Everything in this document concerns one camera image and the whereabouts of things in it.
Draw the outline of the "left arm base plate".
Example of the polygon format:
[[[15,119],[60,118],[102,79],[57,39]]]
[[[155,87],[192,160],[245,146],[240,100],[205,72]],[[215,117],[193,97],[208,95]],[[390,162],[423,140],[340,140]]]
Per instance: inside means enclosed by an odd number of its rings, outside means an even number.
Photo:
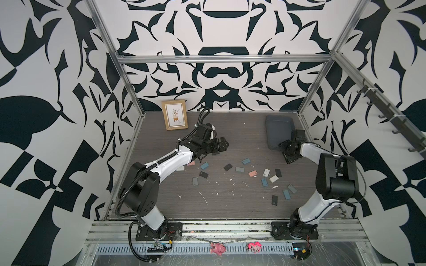
[[[135,239],[136,241],[179,241],[182,232],[183,224],[180,222],[164,222],[157,230],[142,225],[138,227]]]

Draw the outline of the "dark grey storage box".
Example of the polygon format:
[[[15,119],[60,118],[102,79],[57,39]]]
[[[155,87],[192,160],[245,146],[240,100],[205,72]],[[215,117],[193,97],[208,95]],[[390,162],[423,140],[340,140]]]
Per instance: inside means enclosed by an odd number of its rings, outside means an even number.
[[[265,119],[267,147],[273,151],[281,150],[279,144],[292,139],[294,121],[289,116],[267,115]]]

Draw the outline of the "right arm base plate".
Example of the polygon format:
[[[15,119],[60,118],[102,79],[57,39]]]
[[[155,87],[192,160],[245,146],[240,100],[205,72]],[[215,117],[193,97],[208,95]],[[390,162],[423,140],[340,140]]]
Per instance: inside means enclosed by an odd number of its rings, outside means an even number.
[[[319,238],[317,227],[318,225],[307,225],[305,223],[292,226],[290,222],[272,222],[270,233],[275,240],[317,240]]]

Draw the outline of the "black eraser bottom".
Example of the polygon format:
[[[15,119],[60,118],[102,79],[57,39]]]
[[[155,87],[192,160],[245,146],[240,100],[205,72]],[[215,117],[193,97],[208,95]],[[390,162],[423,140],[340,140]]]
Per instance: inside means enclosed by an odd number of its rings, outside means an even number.
[[[272,195],[271,204],[273,206],[277,206],[278,205],[278,197],[276,195]]]

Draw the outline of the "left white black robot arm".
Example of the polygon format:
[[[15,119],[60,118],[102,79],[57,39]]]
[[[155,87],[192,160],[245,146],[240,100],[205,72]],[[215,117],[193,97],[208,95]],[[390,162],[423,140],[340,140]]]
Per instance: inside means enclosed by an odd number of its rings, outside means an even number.
[[[160,184],[177,169],[209,154],[225,152],[229,143],[217,137],[210,123],[199,124],[189,136],[179,139],[176,148],[152,162],[136,162],[129,168],[115,204],[117,218],[136,218],[157,231],[166,224],[156,203]]]

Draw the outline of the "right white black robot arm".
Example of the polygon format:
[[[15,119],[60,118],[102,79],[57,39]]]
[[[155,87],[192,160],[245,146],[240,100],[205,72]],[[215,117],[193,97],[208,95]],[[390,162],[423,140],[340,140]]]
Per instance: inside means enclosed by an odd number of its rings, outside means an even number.
[[[317,233],[320,220],[337,205],[359,194],[358,168],[352,156],[337,155],[319,144],[309,142],[303,130],[291,132],[291,138],[278,144],[287,164],[307,158],[317,165],[316,190],[310,199],[291,215],[289,234],[300,237]]]

